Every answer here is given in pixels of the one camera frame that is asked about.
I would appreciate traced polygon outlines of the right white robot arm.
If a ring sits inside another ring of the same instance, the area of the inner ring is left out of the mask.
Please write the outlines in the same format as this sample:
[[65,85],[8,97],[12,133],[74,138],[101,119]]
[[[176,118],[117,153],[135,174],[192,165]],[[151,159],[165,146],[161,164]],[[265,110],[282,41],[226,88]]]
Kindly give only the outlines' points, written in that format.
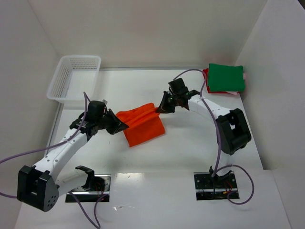
[[234,153],[245,148],[252,139],[243,111],[220,106],[205,98],[202,91],[190,91],[182,78],[175,79],[168,85],[169,89],[163,92],[156,112],[170,114],[175,112],[176,107],[181,107],[203,117],[210,117],[215,125],[218,144],[217,158],[210,167],[210,176],[216,180],[224,178],[233,166]]

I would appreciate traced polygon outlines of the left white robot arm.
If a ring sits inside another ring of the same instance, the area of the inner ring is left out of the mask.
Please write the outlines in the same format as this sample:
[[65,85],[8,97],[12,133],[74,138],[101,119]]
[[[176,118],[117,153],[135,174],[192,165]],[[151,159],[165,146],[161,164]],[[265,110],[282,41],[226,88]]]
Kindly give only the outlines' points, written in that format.
[[58,198],[81,187],[90,190],[98,181],[93,169],[76,166],[67,175],[59,174],[70,159],[100,130],[114,135],[128,128],[106,103],[91,101],[74,120],[63,139],[33,166],[23,166],[18,173],[17,200],[43,212],[51,210]]

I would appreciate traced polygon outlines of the orange t shirt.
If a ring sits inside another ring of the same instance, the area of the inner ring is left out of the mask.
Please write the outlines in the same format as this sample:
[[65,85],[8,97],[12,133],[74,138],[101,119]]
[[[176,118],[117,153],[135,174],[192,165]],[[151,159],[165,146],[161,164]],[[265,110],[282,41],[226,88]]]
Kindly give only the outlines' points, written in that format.
[[127,124],[124,135],[129,147],[137,146],[165,134],[165,128],[156,112],[154,103],[147,103],[128,111],[119,111],[116,116]]

